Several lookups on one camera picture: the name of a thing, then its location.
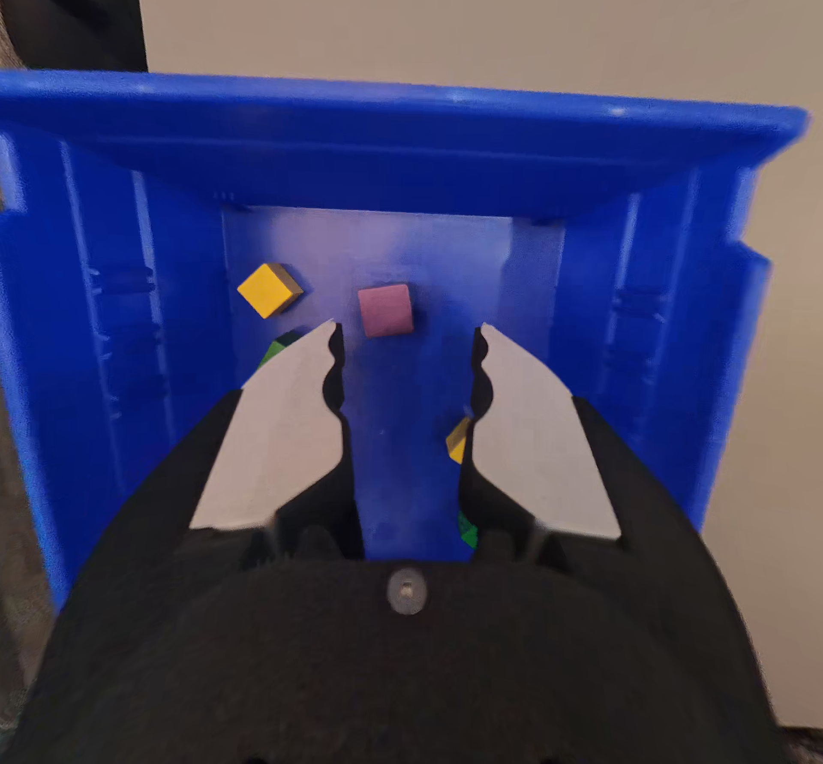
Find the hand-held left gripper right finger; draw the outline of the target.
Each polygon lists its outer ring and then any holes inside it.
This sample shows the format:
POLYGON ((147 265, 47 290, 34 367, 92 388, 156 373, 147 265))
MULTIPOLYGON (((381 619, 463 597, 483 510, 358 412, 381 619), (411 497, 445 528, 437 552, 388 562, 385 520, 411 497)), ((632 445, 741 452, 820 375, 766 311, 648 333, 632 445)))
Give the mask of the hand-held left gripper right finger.
POLYGON ((472 345, 472 420, 459 503, 479 532, 619 539, 616 518, 571 391, 491 324, 472 345))

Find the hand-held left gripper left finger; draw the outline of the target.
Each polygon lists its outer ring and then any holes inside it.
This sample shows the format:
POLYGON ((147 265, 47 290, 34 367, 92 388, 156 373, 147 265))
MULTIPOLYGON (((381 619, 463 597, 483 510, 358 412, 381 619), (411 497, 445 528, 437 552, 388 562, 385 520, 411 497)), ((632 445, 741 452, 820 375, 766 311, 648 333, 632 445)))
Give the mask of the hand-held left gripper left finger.
POLYGON ((191 529, 252 529, 320 512, 345 515, 354 471, 342 415, 342 326, 327 320, 262 363, 240 399, 190 521, 191 529))

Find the purple wooden cube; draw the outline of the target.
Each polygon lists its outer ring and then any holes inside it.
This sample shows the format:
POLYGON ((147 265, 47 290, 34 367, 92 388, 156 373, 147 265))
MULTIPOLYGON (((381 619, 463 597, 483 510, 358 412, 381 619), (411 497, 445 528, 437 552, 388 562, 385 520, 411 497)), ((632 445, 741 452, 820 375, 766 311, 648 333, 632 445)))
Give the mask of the purple wooden cube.
POLYGON ((411 295, 406 283, 362 288, 357 296, 365 337, 394 337, 414 332, 411 295))

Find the blue plastic bin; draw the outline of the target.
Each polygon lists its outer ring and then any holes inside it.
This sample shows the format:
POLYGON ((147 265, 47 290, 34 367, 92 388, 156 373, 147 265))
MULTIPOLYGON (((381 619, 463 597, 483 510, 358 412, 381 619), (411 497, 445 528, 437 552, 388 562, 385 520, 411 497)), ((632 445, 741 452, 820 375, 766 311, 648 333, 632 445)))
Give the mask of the blue plastic bin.
POLYGON ((794 107, 124 72, 2 73, 2 381, 60 608, 121 504, 289 330, 345 333, 367 555, 462 559, 445 437, 475 327, 588 399, 704 520, 794 107), (303 296, 237 292, 284 265, 303 296), (414 332, 357 292, 406 283, 414 332))

